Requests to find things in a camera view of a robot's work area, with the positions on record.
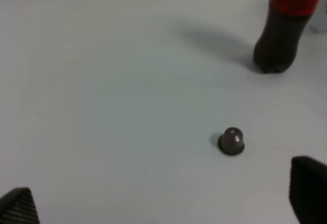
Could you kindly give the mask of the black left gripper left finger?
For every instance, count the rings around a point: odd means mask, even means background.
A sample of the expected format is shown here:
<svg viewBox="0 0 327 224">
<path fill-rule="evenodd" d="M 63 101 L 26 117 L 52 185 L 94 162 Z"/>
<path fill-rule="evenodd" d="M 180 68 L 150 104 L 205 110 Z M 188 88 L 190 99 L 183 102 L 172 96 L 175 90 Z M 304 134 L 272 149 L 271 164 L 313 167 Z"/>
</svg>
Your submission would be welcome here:
<svg viewBox="0 0 327 224">
<path fill-rule="evenodd" d="M 1 197 L 1 224 L 40 224 L 32 191 L 28 187 L 14 188 Z"/>
</svg>

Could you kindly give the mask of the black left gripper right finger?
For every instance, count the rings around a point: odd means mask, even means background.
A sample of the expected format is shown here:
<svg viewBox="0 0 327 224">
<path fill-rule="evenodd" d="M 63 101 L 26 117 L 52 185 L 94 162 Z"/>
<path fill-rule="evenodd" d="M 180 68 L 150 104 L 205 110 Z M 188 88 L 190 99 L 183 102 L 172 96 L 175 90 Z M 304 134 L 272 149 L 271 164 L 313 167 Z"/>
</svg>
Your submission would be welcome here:
<svg viewBox="0 0 327 224">
<path fill-rule="evenodd" d="M 299 223 L 326 223 L 326 164 L 309 156 L 293 157 L 289 201 Z"/>
</svg>

